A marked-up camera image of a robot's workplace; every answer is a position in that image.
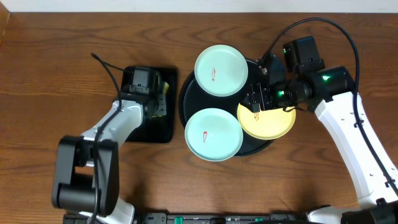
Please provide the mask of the yellow plate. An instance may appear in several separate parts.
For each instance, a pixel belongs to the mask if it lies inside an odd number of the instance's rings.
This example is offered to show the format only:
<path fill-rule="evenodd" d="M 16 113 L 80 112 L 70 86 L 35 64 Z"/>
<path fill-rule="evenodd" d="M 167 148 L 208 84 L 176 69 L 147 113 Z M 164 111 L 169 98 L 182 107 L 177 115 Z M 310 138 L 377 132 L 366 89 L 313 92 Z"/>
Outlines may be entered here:
<path fill-rule="evenodd" d="M 262 139 L 277 139 L 290 131 L 295 123 L 295 110 L 286 112 L 282 108 L 252 113 L 239 104 L 237 118 L 242 129 L 250 136 Z"/>

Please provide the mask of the green yellow sponge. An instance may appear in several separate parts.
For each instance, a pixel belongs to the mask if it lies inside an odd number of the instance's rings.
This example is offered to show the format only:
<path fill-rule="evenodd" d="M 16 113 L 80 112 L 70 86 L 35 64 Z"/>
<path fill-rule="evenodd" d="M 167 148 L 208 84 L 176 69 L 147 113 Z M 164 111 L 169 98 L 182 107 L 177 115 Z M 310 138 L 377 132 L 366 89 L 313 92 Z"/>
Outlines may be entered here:
<path fill-rule="evenodd" d="M 167 92 L 168 92 L 168 90 L 169 90 L 169 84 L 168 84 L 167 82 L 164 82 L 162 93 L 163 93 L 164 95 L 166 95 Z"/>

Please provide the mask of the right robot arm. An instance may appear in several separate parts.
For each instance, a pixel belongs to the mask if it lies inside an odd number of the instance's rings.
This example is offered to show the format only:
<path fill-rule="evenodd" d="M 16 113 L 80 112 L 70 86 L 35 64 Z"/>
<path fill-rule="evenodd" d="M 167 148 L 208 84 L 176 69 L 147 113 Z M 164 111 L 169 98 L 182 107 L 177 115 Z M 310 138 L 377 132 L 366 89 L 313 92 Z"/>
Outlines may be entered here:
<path fill-rule="evenodd" d="M 397 223 L 397 168 L 366 117 L 356 82 L 345 67 L 326 68 L 316 50 L 284 49 L 291 80 L 250 85 L 241 102 L 252 112 L 296 109 L 306 103 L 334 140 L 354 183 L 359 210 L 318 208 L 311 223 Z"/>

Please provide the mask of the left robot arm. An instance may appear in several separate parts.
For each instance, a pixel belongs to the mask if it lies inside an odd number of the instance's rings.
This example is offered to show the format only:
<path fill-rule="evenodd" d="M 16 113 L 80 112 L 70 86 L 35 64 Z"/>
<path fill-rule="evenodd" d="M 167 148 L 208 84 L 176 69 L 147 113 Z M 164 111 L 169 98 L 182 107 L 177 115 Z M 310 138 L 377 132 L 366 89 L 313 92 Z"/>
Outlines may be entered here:
<path fill-rule="evenodd" d="M 119 149 L 143 122 L 165 111 L 165 82 L 137 67 L 111 109 L 79 136 L 58 144 L 52 205 L 74 210 L 87 223 L 132 223 L 135 208 L 119 197 Z"/>

